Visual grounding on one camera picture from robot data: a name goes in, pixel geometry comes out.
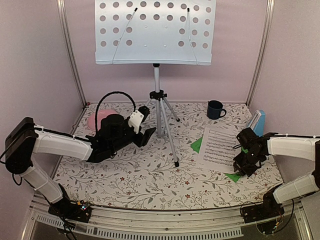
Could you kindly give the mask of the green paper sheet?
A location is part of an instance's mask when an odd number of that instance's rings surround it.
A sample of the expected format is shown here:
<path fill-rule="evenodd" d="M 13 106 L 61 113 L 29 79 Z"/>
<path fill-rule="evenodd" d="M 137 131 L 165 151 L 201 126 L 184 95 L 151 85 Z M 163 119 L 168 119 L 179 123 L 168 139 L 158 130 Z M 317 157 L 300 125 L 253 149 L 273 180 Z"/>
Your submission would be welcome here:
<path fill-rule="evenodd" d="M 195 142 L 193 142 L 190 145 L 191 148 L 197 153 L 200 152 L 202 139 L 203 139 L 203 137 L 200 137 L 199 139 L 197 139 Z M 241 176 L 238 173 L 224 173 L 224 175 L 227 176 L 228 178 L 230 178 L 235 183 L 241 178 Z"/>

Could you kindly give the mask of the white sheet music page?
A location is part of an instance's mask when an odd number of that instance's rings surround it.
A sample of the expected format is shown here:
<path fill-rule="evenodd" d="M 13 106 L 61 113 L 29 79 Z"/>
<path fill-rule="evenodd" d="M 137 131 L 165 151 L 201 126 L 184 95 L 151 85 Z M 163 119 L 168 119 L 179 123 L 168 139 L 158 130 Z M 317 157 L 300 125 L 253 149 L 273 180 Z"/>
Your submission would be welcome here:
<path fill-rule="evenodd" d="M 233 174 L 234 158 L 241 152 L 240 148 L 234 148 L 239 144 L 236 138 L 239 132 L 232 127 L 206 126 L 196 159 L 196 167 Z"/>

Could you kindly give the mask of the light blue music stand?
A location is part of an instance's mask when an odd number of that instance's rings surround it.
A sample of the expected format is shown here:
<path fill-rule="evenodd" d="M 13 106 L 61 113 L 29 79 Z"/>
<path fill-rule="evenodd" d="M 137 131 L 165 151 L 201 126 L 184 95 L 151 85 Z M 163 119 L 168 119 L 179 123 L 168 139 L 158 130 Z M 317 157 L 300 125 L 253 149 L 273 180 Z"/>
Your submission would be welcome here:
<path fill-rule="evenodd" d="M 212 62 L 216 1 L 97 0 L 95 62 L 152 64 L 158 137 L 171 137 L 160 89 L 160 65 L 209 66 Z"/>

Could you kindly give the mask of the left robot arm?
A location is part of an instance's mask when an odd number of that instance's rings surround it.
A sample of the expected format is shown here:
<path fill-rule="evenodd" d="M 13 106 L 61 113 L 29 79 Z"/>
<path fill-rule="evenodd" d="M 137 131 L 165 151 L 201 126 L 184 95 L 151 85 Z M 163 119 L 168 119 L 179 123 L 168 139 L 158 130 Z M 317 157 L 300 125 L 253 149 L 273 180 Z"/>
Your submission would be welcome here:
<path fill-rule="evenodd" d="M 113 158 L 118 151 L 133 143 L 144 147 L 156 128 L 141 131 L 143 114 L 135 120 L 111 114 L 101 121 L 100 129 L 94 136 L 84 138 L 46 129 L 36 125 L 31 117 L 25 117 L 5 140 L 5 150 L 1 154 L 6 169 L 13 175 L 19 175 L 36 191 L 40 192 L 63 216 L 74 213 L 64 189 L 32 160 L 33 154 L 52 154 L 76 158 L 89 163 L 100 163 Z"/>

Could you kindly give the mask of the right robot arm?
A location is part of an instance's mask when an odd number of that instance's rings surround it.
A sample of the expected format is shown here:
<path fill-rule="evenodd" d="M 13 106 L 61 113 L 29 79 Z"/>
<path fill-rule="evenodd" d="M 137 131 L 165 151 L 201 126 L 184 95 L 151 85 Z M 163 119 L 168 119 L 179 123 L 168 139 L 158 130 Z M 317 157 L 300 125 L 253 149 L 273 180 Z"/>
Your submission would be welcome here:
<path fill-rule="evenodd" d="M 320 190 L 319 136 L 278 134 L 276 132 L 258 136 L 250 127 L 247 127 L 238 133 L 236 139 L 239 146 L 246 150 L 246 152 L 241 151 L 233 159 L 233 168 L 241 176 L 250 177 L 261 168 L 267 156 L 287 156 L 315 162 L 315 169 L 311 173 L 273 187 L 264 194 L 262 204 L 253 210 L 253 212 L 258 212 L 262 218 L 283 214 L 283 203 Z"/>

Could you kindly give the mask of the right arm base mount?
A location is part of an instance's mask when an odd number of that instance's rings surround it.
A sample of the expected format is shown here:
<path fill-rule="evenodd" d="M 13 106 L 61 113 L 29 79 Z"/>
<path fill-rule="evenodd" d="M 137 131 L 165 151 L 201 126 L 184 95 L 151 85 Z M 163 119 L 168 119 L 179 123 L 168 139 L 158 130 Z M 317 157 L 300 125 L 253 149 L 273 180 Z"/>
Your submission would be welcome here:
<path fill-rule="evenodd" d="M 263 235 L 273 235 L 279 228 L 279 225 L 284 217 L 285 210 L 281 204 L 272 203 L 254 203 L 246 201 L 240 207 L 240 215 L 244 222 L 257 223 L 273 218 L 271 221 L 258 223 L 257 230 Z"/>

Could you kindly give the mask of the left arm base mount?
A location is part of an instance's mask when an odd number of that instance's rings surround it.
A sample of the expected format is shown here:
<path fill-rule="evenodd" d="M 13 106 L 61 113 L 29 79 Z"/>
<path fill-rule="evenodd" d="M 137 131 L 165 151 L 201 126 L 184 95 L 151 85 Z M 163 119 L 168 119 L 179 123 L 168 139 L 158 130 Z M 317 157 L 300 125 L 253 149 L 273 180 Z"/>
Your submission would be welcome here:
<path fill-rule="evenodd" d="M 89 202 L 83 200 L 72 202 L 68 199 L 62 199 L 56 203 L 51 203 L 48 213 L 63 219 L 88 223 L 91 218 L 92 208 Z"/>

